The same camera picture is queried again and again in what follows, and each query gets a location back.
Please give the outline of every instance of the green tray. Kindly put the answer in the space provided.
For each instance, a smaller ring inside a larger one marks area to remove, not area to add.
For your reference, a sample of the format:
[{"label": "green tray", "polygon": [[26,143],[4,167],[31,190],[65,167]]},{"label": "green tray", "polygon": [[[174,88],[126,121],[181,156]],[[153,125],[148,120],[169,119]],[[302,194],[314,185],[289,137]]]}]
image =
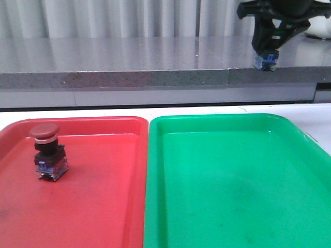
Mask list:
[{"label": "green tray", "polygon": [[331,247],[331,157],[270,114],[151,122],[145,248]]}]

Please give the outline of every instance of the white table surface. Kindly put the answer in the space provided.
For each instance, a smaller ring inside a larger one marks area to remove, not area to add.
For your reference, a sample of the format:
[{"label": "white table surface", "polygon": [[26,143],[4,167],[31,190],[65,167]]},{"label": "white table surface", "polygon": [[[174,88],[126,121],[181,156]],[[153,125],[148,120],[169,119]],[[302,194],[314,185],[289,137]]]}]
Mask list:
[{"label": "white table surface", "polygon": [[312,136],[315,141],[331,154],[331,104],[290,104],[255,106],[208,106],[173,108],[134,108],[124,110],[74,110],[74,111],[35,111],[0,112],[0,130],[5,126],[23,119],[97,117],[97,116],[140,116],[148,121],[164,115],[191,114],[237,114],[271,113],[283,116],[301,130]]}]

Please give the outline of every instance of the plastic tray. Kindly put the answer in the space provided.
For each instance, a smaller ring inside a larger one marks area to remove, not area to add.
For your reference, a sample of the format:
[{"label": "plastic tray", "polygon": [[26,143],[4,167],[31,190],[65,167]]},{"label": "plastic tray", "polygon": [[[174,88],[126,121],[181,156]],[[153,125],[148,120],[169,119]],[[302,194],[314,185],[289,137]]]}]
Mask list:
[{"label": "plastic tray", "polygon": [[[60,126],[70,169],[38,180],[39,123]],[[0,132],[0,247],[142,247],[148,122],[138,117],[31,119]]]},{"label": "plastic tray", "polygon": [[331,247],[331,157],[270,114],[160,117],[145,248]]}]

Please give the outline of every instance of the red tray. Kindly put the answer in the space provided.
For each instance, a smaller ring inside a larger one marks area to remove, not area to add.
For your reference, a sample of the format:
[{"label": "red tray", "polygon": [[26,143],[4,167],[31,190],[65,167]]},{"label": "red tray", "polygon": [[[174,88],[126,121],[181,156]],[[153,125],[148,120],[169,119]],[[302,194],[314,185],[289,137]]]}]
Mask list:
[{"label": "red tray", "polygon": [[[40,123],[60,126],[69,170],[38,180]],[[0,132],[0,247],[142,247],[148,122],[139,117],[29,119]]]}]

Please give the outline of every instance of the metal terminal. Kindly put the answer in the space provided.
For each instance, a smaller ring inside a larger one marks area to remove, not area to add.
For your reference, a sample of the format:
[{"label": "metal terminal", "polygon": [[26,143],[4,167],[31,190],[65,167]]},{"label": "metal terminal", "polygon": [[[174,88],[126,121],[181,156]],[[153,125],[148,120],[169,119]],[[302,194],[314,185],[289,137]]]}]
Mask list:
[{"label": "metal terminal", "polygon": [[277,50],[265,50],[255,58],[254,67],[263,71],[274,71],[278,60]]},{"label": "metal terminal", "polygon": [[56,181],[68,169],[68,159],[63,158],[54,167],[47,167],[44,161],[40,161],[36,172],[39,173],[39,179]]}]

